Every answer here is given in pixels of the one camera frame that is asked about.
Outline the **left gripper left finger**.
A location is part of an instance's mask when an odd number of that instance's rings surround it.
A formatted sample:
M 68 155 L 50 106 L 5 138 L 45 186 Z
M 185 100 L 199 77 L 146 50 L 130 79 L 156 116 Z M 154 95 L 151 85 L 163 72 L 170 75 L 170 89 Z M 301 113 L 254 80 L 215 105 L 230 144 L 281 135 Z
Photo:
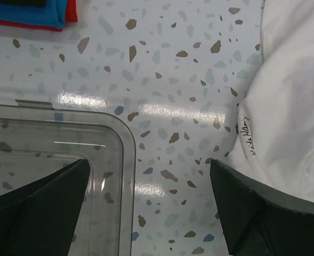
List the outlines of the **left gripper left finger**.
M 90 176 L 79 159 L 0 196 L 0 255 L 68 255 Z

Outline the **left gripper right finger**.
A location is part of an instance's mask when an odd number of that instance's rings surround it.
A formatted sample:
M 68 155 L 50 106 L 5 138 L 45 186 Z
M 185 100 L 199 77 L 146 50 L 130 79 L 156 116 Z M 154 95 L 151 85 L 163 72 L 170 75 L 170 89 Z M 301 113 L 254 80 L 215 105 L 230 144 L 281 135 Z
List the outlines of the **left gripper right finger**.
M 314 255 L 314 203 L 251 179 L 218 160 L 211 185 L 230 255 Z

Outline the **white printed t-shirt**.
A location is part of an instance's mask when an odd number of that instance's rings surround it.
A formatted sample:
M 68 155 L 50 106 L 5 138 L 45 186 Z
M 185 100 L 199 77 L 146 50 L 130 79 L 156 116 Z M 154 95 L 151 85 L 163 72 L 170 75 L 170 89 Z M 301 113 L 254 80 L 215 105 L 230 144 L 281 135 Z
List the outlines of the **white printed t-shirt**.
M 238 106 L 240 173 L 314 202 L 314 1 L 266 1 L 264 62 Z

